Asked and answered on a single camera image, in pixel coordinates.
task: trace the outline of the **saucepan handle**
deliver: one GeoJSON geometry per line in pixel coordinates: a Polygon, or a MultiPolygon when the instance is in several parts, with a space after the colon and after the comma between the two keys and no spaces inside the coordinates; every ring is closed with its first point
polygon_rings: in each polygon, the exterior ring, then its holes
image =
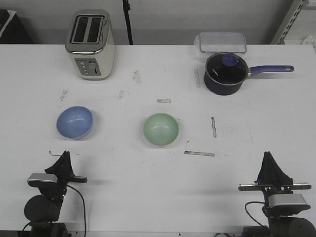
{"type": "Polygon", "coordinates": [[[264,65],[250,68],[250,75],[256,75],[264,72],[292,72],[294,71],[293,66],[277,66],[277,65],[264,65]]]}

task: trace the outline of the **green bowl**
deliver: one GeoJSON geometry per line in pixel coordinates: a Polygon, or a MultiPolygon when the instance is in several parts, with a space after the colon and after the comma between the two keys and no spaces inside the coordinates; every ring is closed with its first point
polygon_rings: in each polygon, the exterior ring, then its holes
{"type": "Polygon", "coordinates": [[[151,115],[146,120],[143,131],[149,142],[157,146],[166,146],[177,138],[179,126],[172,116],[159,113],[151,115]]]}

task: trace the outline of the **black pole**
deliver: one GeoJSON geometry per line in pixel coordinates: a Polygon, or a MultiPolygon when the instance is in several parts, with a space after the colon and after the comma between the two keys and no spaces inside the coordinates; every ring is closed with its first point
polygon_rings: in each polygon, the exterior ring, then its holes
{"type": "Polygon", "coordinates": [[[126,28],[127,28],[127,34],[128,34],[128,41],[130,45],[133,45],[133,37],[132,37],[132,30],[130,27],[130,21],[129,21],[129,14],[128,11],[130,10],[130,5],[128,3],[128,0],[123,0],[123,11],[125,15],[125,22],[126,22],[126,28]]]}

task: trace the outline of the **cream toaster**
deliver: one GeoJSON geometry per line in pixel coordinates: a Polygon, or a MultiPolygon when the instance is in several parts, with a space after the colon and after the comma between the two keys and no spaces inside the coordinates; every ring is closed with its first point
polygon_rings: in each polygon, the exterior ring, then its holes
{"type": "Polygon", "coordinates": [[[102,80],[112,71],[115,43],[109,14],[100,9],[78,11],[65,44],[79,77],[102,80]]]}

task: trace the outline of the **white table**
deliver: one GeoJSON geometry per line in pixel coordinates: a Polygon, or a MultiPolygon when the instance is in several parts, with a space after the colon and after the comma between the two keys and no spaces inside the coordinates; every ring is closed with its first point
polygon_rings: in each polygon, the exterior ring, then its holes
{"type": "MultiPolygon", "coordinates": [[[[49,151],[70,151],[75,175],[88,177],[73,186],[85,197],[91,232],[234,232],[256,225],[244,204],[262,201],[262,193],[237,188],[257,179],[264,151],[294,182],[316,185],[311,46],[249,45],[243,57],[250,67],[283,64],[295,71],[253,76],[229,96],[206,88],[193,46],[117,46],[113,72],[101,81],[79,78],[63,45],[0,45],[0,52],[1,230],[28,222],[24,206],[39,191],[26,181],[55,163],[49,151]],[[74,105],[94,115],[91,133],[79,141],[56,130],[59,114],[74,105]],[[146,118],[159,112],[174,116],[180,127],[165,148],[142,133],[146,118]]],[[[299,216],[314,225],[315,190],[295,192],[312,206],[299,216]]],[[[267,224],[260,205],[249,211],[267,224]]],[[[70,189],[59,221],[83,230],[81,199],[70,189]]]]}

